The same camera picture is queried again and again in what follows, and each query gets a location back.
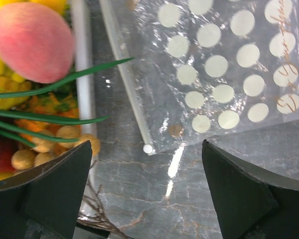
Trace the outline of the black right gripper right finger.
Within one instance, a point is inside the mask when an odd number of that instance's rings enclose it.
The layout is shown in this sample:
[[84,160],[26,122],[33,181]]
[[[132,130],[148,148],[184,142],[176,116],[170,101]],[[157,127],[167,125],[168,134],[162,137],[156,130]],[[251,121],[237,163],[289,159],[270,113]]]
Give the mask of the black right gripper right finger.
[[202,163],[224,239],[299,239],[299,180],[206,140]]

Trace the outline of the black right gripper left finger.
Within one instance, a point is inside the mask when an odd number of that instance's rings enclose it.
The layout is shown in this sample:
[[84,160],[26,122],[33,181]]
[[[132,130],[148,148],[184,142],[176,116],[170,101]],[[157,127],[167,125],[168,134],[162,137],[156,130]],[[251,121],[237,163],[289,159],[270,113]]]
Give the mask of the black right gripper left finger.
[[0,239],[73,237],[92,159],[89,141],[0,180]]

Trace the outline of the green scallion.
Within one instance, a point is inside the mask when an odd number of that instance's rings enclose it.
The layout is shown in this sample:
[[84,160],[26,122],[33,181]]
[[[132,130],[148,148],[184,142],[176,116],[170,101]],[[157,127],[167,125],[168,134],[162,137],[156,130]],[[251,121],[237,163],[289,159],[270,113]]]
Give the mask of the green scallion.
[[94,119],[79,119],[79,95],[74,81],[80,77],[94,74],[98,71],[123,64],[130,58],[116,60],[101,65],[96,65],[78,72],[73,72],[60,81],[41,86],[33,90],[20,90],[0,93],[0,99],[18,98],[28,96],[28,100],[9,110],[0,110],[0,135],[19,141],[34,148],[31,142],[33,137],[48,139],[52,142],[76,142],[77,138],[65,139],[48,136],[42,133],[44,127],[33,126],[35,122],[56,125],[84,125],[98,123],[106,120],[106,117]]

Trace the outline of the yellow banana bunch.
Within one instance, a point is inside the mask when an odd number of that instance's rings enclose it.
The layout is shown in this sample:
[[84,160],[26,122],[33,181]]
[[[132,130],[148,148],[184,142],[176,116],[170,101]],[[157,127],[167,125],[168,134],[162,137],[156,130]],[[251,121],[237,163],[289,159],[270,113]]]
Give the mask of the yellow banana bunch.
[[[37,0],[36,3],[43,4],[55,10],[61,15],[65,14],[67,1],[65,0]],[[28,82],[24,77],[18,75],[6,66],[0,59],[0,93],[14,92],[20,90],[30,90],[31,82]],[[0,110],[9,110],[26,100],[26,97],[0,99]]]

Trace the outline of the clear polka dot zip bag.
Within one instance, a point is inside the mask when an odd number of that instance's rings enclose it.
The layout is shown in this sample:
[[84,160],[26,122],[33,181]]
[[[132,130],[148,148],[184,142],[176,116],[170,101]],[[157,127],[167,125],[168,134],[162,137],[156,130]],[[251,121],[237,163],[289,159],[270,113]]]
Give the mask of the clear polka dot zip bag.
[[149,155],[299,120],[298,0],[102,0]]

